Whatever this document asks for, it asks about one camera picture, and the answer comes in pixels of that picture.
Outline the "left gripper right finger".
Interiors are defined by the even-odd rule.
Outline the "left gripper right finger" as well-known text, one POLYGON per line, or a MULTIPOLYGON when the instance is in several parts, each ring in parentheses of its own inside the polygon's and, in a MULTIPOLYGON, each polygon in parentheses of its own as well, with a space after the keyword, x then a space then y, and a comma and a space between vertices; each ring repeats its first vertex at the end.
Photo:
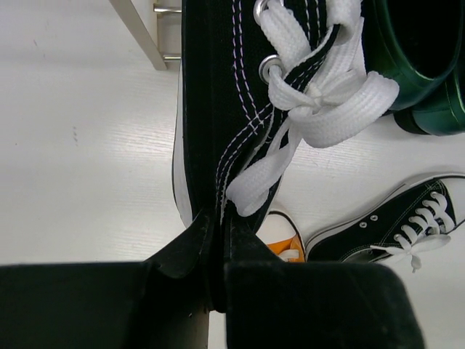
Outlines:
POLYGON ((423 348, 402 281, 387 267, 284 262, 244 223, 225 226, 229 348, 423 348))

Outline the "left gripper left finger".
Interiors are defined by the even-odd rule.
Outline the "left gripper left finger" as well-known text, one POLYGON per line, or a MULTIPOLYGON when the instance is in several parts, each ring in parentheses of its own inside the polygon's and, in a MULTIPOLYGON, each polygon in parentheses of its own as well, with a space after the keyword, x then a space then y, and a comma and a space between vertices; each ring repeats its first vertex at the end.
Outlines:
POLYGON ((211 218, 139 262, 5 265, 3 348, 206 348, 211 218))

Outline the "orange sneaker front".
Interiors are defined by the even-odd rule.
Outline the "orange sneaker front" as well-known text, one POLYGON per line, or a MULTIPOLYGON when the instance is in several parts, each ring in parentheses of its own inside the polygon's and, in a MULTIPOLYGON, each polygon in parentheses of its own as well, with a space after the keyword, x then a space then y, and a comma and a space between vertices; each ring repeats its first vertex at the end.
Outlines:
POLYGON ((301 234, 285 212, 271 210, 256 236, 284 262, 305 262, 301 234))

